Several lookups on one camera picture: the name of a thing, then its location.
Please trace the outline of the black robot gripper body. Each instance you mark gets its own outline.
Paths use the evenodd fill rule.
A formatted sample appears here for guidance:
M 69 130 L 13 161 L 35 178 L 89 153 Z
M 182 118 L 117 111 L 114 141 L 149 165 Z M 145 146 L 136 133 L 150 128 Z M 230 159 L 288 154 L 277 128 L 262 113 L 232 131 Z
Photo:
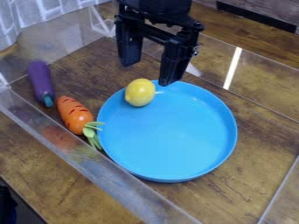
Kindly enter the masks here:
M 116 0 L 116 39 L 121 44 L 142 38 L 164 44 L 178 39 L 196 44 L 204 25 L 189 16 L 192 0 Z

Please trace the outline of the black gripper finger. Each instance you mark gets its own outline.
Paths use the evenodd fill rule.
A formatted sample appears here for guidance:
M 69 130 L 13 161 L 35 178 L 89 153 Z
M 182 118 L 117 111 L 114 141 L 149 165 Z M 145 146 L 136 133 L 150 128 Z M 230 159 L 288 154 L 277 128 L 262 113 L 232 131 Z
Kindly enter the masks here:
M 158 85 L 165 87 L 182 78 L 192 57 L 192 49 L 176 40 L 165 43 L 161 57 Z
M 124 67 L 140 61 L 142 37 L 136 27 L 122 20 L 116 21 L 116 48 L 120 64 Z

